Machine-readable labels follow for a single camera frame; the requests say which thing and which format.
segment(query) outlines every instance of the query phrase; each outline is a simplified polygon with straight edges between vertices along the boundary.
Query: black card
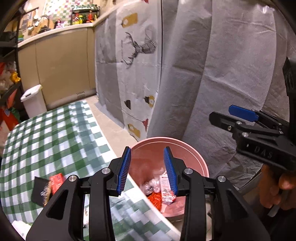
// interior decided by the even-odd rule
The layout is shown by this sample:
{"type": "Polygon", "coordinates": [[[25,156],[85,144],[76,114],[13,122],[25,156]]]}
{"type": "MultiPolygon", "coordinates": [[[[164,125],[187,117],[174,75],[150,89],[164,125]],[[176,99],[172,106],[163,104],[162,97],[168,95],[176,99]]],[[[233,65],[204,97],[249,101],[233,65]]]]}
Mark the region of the black card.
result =
{"type": "Polygon", "coordinates": [[[35,177],[31,201],[38,204],[39,206],[44,207],[43,194],[45,192],[45,189],[48,187],[48,185],[49,185],[48,180],[40,177],[35,177]]]}

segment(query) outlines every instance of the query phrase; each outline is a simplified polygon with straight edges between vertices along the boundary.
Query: tile floor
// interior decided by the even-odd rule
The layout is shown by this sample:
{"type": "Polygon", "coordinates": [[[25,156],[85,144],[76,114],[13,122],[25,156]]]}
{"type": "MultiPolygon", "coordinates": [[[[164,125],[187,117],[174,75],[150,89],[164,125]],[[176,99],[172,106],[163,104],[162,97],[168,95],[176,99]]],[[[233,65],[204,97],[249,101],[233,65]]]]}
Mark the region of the tile floor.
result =
{"type": "MultiPolygon", "coordinates": [[[[126,130],[122,129],[100,110],[98,110],[98,108],[95,106],[95,103],[98,102],[98,97],[96,95],[90,96],[85,100],[89,104],[94,117],[96,118],[102,132],[104,133],[116,156],[121,157],[126,146],[131,147],[137,143],[137,141],[126,130]]],[[[206,204],[206,210],[207,212],[210,210],[210,205],[208,203],[206,204]]],[[[178,230],[182,230],[183,220],[169,220],[178,230]]],[[[212,239],[211,222],[211,218],[207,215],[207,241],[212,239]]]]}

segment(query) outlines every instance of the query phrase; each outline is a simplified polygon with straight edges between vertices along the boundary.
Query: gray fabric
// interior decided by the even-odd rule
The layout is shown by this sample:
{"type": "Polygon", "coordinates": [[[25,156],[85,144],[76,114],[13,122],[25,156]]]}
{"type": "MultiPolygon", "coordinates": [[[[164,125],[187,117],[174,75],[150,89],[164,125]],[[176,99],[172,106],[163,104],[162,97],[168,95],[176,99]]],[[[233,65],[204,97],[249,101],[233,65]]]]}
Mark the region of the gray fabric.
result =
{"type": "MultiPolygon", "coordinates": [[[[235,104],[288,120],[282,66],[286,56],[295,56],[295,34],[276,8],[256,0],[162,0],[162,21],[160,87],[147,137],[188,143],[203,156],[211,177],[225,175],[240,188],[261,163],[237,154],[231,134],[212,126],[208,116],[228,115],[235,104]]],[[[102,75],[108,82],[116,78],[104,70],[102,75]]],[[[112,93],[118,100],[116,85],[103,88],[99,96],[112,93]]],[[[107,109],[119,115],[120,104],[112,103],[107,109]]]]}
{"type": "Polygon", "coordinates": [[[123,123],[116,70],[115,23],[116,12],[113,12],[96,27],[96,89],[101,106],[123,123]]]}

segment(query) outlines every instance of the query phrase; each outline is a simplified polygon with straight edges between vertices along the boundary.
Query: orange plastic bag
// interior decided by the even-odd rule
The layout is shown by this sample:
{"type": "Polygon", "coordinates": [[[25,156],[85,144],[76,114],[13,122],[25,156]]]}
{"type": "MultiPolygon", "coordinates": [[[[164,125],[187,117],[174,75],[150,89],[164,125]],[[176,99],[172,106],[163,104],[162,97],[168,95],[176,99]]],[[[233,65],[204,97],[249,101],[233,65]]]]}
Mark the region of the orange plastic bag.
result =
{"type": "Polygon", "coordinates": [[[161,193],[151,193],[148,197],[149,201],[152,202],[154,207],[156,207],[159,211],[161,210],[161,193]]]}

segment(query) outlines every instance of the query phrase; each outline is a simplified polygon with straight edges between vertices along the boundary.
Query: plaid pattern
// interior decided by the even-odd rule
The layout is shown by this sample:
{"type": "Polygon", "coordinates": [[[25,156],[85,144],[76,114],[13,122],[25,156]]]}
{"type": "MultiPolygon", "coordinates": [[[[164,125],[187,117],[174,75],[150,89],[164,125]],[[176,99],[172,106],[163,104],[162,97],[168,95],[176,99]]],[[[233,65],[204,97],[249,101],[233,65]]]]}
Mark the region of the plaid pattern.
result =
{"type": "MultiPolygon", "coordinates": [[[[9,133],[0,170],[0,197],[10,222],[32,223],[42,208],[30,201],[34,178],[62,173],[93,175],[116,158],[86,101],[59,107],[17,125],[9,133]]],[[[178,240],[172,228],[128,176],[110,198],[116,240],[178,240]]],[[[85,206],[89,205],[86,196],[85,206]]],[[[88,240],[88,229],[84,229],[88,240]]]]}
{"type": "Polygon", "coordinates": [[[47,0],[44,8],[44,14],[48,15],[53,22],[58,19],[61,22],[66,22],[65,26],[70,25],[72,8],[75,5],[88,5],[92,4],[91,1],[81,1],[81,0],[47,0]]]}

